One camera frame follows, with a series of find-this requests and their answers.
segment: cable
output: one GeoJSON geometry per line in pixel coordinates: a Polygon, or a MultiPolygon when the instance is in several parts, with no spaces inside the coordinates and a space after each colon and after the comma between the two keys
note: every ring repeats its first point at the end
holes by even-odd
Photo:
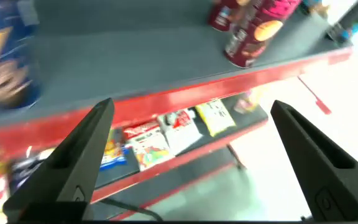
{"type": "Polygon", "coordinates": [[[159,214],[157,214],[157,213],[155,213],[155,212],[153,212],[151,210],[140,208],[140,207],[137,207],[137,206],[134,206],[134,205],[129,205],[129,204],[123,203],[123,202],[118,202],[118,201],[116,201],[114,199],[111,199],[111,198],[105,198],[100,202],[105,203],[107,205],[117,206],[117,207],[120,207],[120,208],[123,208],[123,209],[126,209],[126,210],[131,210],[131,211],[134,211],[134,212],[142,213],[142,214],[145,214],[145,215],[150,215],[151,217],[155,218],[155,220],[158,221],[158,222],[163,221],[159,214]]]}

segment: red snack can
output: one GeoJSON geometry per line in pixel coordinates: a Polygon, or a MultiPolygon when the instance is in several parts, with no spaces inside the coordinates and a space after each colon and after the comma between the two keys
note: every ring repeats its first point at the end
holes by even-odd
{"type": "Polygon", "coordinates": [[[225,56],[238,67],[251,66],[300,1],[252,0],[226,45],[225,56]]]}
{"type": "Polygon", "coordinates": [[[231,16],[242,0],[217,0],[214,2],[208,24],[219,31],[228,31],[231,24],[231,16]]]}

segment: pringles can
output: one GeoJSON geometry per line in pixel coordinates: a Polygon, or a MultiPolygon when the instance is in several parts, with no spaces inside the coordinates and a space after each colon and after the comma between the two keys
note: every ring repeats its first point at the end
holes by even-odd
{"type": "Polygon", "coordinates": [[[358,3],[327,30],[326,36],[333,41],[343,43],[350,40],[356,32],[358,32],[358,3]]]}
{"type": "Polygon", "coordinates": [[[234,14],[249,0],[217,0],[209,15],[208,24],[219,31],[229,31],[234,14]]]}
{"type": "Polygon", "coordinates": [[[300,1],[251,0],[224,49],[225,56],[238,67],[251,66],[300,1]]]}

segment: upper shelf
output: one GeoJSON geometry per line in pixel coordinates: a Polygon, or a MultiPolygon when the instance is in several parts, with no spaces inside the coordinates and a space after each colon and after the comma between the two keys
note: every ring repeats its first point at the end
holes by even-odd
{"type": "Polygon", "coordinates": [[[42,96],[30,109],[0,113],[0,126],[188,85],[233,77],[340,49],[327,23],[299,12],[253,68],[224,56],[228,33],[206,24],[209,0],[48,0],[36,2],[32,42],[42,96]]]}

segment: lower shelf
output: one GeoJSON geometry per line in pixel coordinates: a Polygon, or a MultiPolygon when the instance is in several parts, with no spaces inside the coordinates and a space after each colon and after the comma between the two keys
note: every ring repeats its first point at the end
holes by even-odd
{"type": "Polygon", "coordinates": [[[161,175],[174,168],[180,167],[197,158],[206,156],[215,150],[225,147],[227,143],[237,139],[249,131],[265,124],[268,116],[261,107],[258,106],[251,113],[240,114],[233,110],[237,100],[238,96],[222,99],[222,102],[236,123],[235,127],[227,128],[215,137],[211,137],[204,122],[200,117],[197,117],[195,119],[195,123],[199,132],[203,135],[201,139],[196,141],[173,159],[153,166],[142,172],[139,172],[134,155],[129,154],[129,156],[127,156],[127,165],[117,166],[111,170],[105,170],[99,173],[95,186],[96,189],[93,192],[91,203],[98,202],[136,184],[152,179],[153,177],[161,175]]]}
{"type": "MultiPolygon", "coordinates": [[[[174,194],[184,186],[194,183],[208,174],[213,174],[214,171],[234,164],[235,160],[229,149],[227,147],[220,148],[176,169],[171,169],[152,179],[133,185],[110,196],[110,198],[138,207],[149,206],[174,194]]],[[[93,204],[92,208],[95,220],[112,218],[117,220],[132,214],[123,208],[105,204],[103,200],[93,204]]]]}

